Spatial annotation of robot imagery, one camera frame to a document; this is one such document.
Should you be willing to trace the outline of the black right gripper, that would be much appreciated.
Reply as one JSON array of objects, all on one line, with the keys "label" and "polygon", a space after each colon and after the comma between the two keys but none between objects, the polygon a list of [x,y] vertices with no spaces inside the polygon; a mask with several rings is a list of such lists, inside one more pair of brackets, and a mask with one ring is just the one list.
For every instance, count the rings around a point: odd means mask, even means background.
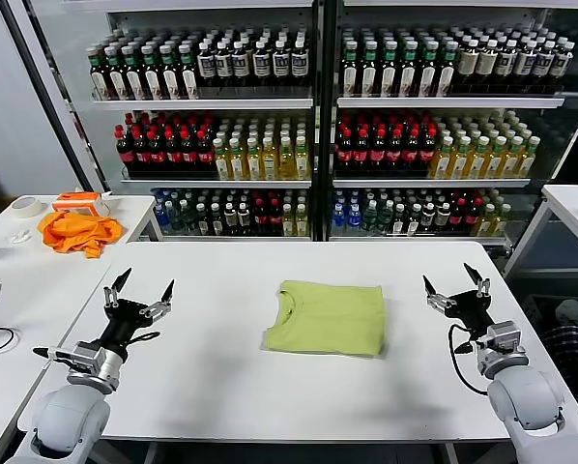
[{"label": "black right gripper", "polygon": [[447,318],[461,321],[469,331],[470,339],[478,339],[486,335],[487,329],[494,324],[488,313],[492,301],[491,282],[469,264],[464,263],[463,266],[475,289],[446,297],[438,293],[428,277],[423,275],[426,302],[437,311],[445,311]]}]

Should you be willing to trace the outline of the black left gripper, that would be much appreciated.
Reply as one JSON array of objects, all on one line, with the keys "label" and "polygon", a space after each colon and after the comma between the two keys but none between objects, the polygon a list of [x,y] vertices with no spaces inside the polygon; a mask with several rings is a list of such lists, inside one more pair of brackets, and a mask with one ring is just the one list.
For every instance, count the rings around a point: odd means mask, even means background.
[{"label": "black left gripper", "polygon": [[115,278],[110,287],[103,287],[103,307],[108,324],[97,339],[97,343],[102,348],[113,352],[125,352],[135,331],[148,326],[148,319],[159,320],[171,311],[174,279],[171,280],[160,300],[148,306],[122,298],[118,299],[130,273],[131,268],[128,268]]}]

